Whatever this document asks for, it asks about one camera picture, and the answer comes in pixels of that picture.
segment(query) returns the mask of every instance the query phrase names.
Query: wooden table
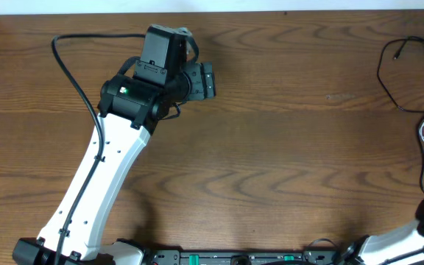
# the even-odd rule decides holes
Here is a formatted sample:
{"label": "wooden table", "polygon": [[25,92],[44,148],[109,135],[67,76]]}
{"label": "wooden table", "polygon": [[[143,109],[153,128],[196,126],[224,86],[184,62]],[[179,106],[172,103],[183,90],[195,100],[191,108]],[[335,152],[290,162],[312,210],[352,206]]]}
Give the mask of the wooden table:
{"label": "wooden table", "polygon": [[[63,198],[93,129],[56,64],[54,35],[188,27],[218,95],[162,121],[104,232],[184,249],[300,249],[409,222],[418,188],[418,114],[375,78],[382,46],[424,37],[424,11],[0,16],[0,264]],[[64,40],[60,53],[94,104],[142,40]],[[424,48],[387,52],[382,77],[424,107]]]}

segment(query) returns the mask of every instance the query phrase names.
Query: cable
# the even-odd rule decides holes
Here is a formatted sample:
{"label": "cable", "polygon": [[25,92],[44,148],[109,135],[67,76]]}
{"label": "cable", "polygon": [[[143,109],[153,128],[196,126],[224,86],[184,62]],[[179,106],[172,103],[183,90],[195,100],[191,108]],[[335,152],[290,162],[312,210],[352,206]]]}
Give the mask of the cable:
{"label": "cable", "polygon": [[309,247],[311,247],[312,245],[315,245],[315,244],[318,244],[318,243],[320,243],[320,242],[329,242],[329,243],[331,243],[334,247],[335,247],[335,249],[336,249],[336,251],[338,250],[338,246],[336,246],[336,244],[333,242],[333,241],[331,241],[330,239],[328,239],[328,238],[318,238],[318,239],[315,239],[315,240],[313,240],[310,244],[308,244],[307,245],[307,247],[304,247],[303,248],[303,251],[302,251],[302,257],[307,261],[307,262],[310,262],[310,261],[308,261],[308,257],[306,257],[305,256],[305,252],[307,252],[307,249],[309,248]]}
{"label": "cable", "polygon": [[68,226],[70,225],[73,213],[76,210],[78,203],[80,203],[81,197],[84,194],[86,187],[88,187],[89,181],[93,177],[93,174],[96,171],[96,168],[100,160],[102,159],[102,153],[104,151],[104,135],[102,132],[101,124],[99,123],[99,120],[97,119],[96,111],[94,110],[93,105],[89,102],[89,99],[87,98],[85,92],[81,89],[80,85],[78,85],[77,81],[71,75],[70,71],[66,68],[65,64],[63,63],[63,61],[61,60],[58,54],[57,41],[66,39],[66,38],[145,38],[145,35],[144,34],[70,34],[70,35],[55,36],[52,40],[52,53],[55,59],[57,60],[58,65],[63,70],[63,73],[65,73],[65,75],[68,77],[71,84],[77,90],[79,96],[81,97],[86,107],[88,108],[91,118],[93,119],[94,126],[96,127],[97,135],[99,136],[99,149],[94,159],[93,165],[88,173],[88,176],[85,179],[85,182],[82,184],[81,189],[78,192],[78,195],[74,199],[73,205],[71,205],[70,211],[68,212],[68,215],[66,216],[66,220],[65,220],[65,223],[63,224],[63,227],[60,229],[60,238],[58,240],[57,252],[55,253],[55,260],[54,260],[55,265],[58,265],[60,261],[60,255],[63,248],[63,242],[65,241],[65,237],[67,236],[67,233],[69,232]]}
{"label": "cable", "polygon": [[419,254],[424,254],[424,247],[419,249],[419,250],[415,250],[415,251],[412,251],[412,252],[408,252],[406,254],[399,255],[395,258],[390,258],[390,259],[384,261],[383,263],[381,263],[381,265],[393,264],[395,262],[402,261],[406,258],[410,258],[410,257],[416,256],[416,255],[419,255]]}
{"label": "cable", "polygon": [[408,36],[407,38],[401,38],[401,39],[396,39],[396,40],[391,40],[388,43],[386,43],[384,45],[384,47],[382,48],[381,51],[381,56],[379,57],[379,63],[378,63],[378,67],[377,67],[377,79],[379,81],[379,84],[381,84],[382,88],[385,90],[387,96],[390,98],[390,100],[392,101],[392,103],[395,105],[395,107],[397,107],[399,110],[402,110],[404,112],[407,113],[423,113],[421,119],[418,121],[417,126],[415,127],[416,130],[416,134],[417,134],[417,143],[418,143],[418,147],[420,148],[420,154],[421,154],[421,169],[420,169],[420,189],[424,194],[424,185],[423,185],[423,175],[424,175],[424,149],[423,149],[423,144],[422,144],[422,140],[420,139],[420,134],[419,134],[419,128],[423,123],[424,120],[424,110],[411,110],[411,109],[406,109],[402,106],[400,106],[397,101],[394,99],[394,97],[391,95],[391,93],[389,92],[389,89],[387,89],[387,87],[385,86],[384,82],[381,79],[381,66],[382,66],[382,60],[384,58],[384,53],[386,51],[386,48],[393,44],[393,43],[399,43],[402,42],[402,45],[400,46],[400,48],[395,52],[395,55],[393,57],[394,60],[398,59],[400,56],[400,53],[402,51],[402,48],[409,42],[409,41],[414,41],[417,43],[421,43],[424,45],[424,39],[417,37],[417,36]]}

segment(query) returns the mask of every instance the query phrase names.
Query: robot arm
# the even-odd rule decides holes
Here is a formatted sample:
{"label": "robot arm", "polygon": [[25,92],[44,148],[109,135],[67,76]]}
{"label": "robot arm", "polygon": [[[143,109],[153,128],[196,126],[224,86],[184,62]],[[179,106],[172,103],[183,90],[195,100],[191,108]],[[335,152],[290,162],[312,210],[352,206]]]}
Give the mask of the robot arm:
{"label": "robot arm", "polygon": [[[150,138],[145,127],[133,129],[131,121],[122,117],[107,114],[105,118],[98,119],[105,134],[104,157],[74,212],[61,252],[67,257],[76,252],[82,260],[91,260],[97,256],[110,209],[133,161]],[[45,239],[44,247],[50,250],[57,249],[59,230],[91,169],[99,144],[97,139],[97,131],[94,130],[85,157],[65,197],[38,235],[38,239]]]}
{"label": "robot arm", "polygon": [[365,236],[341,256],[345,264],[414,264],[424,261],[424,200],[416,219],[381,236]]}
{"label": "robot arm", "polygon": [[[188,46],[194,50],[194,58],[189,61]],[[108,264],[97,258],[100,252],[114,257],[117,264],[141,261],[143,253],[138,248],[126,248],[122,242],[101,248],[102,233],[133,161],[146,146],[158,122],[168,116],[170,107],[177,108],[178,116],[180,110],[176,102],[215,97],[212,66],[196,63],[198,54],[187,29],[151,25],[141,57],[127,60],[117,75],[102,86],[97,118],[104,132],[104,153],[65,232],[62,264],[83,261]],[[125,76],[132,66],[135,66],[133,77]],[[95,128],[63,201],[36,240],[19,240],[13,251],[16,263],[53,264],[63,231],[60,228],[96,159],[98,139]]]}

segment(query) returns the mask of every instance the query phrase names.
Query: table surface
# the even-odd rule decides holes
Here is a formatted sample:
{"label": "table surface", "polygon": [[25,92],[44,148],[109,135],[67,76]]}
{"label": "table surface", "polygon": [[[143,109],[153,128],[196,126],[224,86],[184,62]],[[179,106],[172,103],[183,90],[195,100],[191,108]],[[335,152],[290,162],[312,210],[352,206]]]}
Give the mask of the table surface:
{"label": "table surface", "polygon": [[[50,49],[54,35],[188,27],[211,61],[217,97],[162,121],[129,171],[103,242],[201,250],[301,249],[349,242],[414,217],[415,124],[375,76],[382,46],[424,37],[424,11],[0,16],[0,264],[36,237],[77,170],[93,124]],[[93,104],[142,40],[63,40]],[[424,48],[382,78],[424,108]]]}

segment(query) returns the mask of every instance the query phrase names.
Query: green connector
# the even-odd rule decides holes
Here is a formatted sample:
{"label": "green connector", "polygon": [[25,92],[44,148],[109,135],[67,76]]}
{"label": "green connector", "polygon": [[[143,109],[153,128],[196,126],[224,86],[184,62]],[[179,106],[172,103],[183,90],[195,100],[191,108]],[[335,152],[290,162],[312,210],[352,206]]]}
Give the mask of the green connector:
{"label": "green connector", "polygon": [[199,265],[199,255],[190,255],[189,265]]}

